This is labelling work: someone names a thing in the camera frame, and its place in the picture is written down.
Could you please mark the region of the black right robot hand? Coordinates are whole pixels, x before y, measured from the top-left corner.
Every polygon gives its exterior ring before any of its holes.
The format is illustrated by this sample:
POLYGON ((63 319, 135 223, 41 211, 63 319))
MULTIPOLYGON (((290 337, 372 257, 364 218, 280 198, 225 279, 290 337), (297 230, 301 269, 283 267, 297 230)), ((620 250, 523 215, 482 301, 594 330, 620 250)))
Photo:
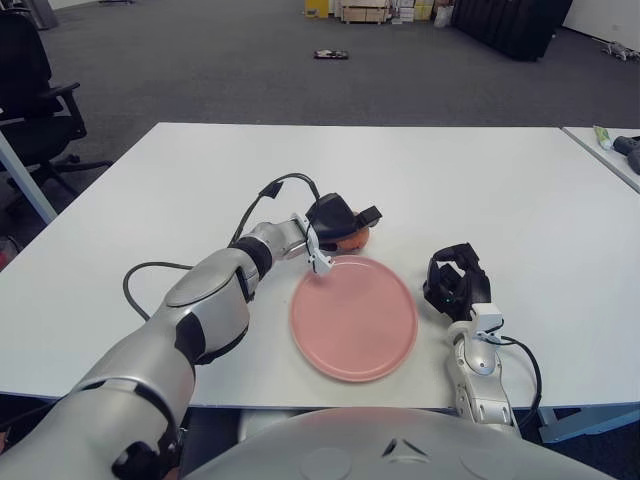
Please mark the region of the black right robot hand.
POLYGON ((431 257, 424 299, 453 322, 470 321, 473 304, 490 303, 490 280, 469 243, 438 250, 431 257))

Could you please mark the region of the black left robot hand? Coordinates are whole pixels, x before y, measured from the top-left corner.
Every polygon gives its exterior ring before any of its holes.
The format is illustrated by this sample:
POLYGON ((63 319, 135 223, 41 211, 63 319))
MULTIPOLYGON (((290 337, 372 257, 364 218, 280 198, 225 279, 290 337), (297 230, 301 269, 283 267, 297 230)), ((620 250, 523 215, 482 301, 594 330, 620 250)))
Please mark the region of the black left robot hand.
POLYGON ((356 252, 367 244, 370 229, 382 218, 376 206, 356 212, 337 193, 317 200, 305 214, 325 252, 356 252))

